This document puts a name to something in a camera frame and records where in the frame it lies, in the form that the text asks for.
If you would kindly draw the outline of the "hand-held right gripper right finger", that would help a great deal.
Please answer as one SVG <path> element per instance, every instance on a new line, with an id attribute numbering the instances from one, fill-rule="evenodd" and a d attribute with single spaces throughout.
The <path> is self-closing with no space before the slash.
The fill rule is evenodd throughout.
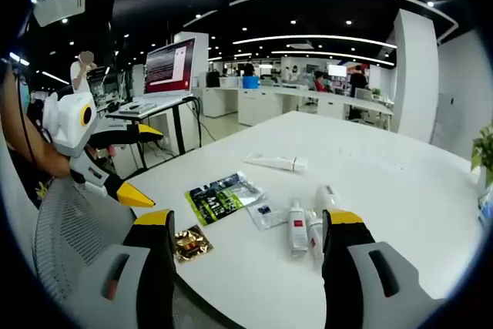
<path id="1" fill-rule="evenodd" d="M 418 269 L 355 213 L 325 209 L 323 235 L 327 328 L 418 328 L 441 306 Z"/>

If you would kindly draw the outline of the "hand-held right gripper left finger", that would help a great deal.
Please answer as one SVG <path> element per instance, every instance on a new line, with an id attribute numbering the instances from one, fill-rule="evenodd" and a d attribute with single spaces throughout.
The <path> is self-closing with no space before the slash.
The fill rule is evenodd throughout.
<path id="1" fill-rule="evenodd" d="M 107 247 L 79 275 L 80 328 L 172 328 L 176 267 L 174 212 L 138 217 L 122 244 Z"/>

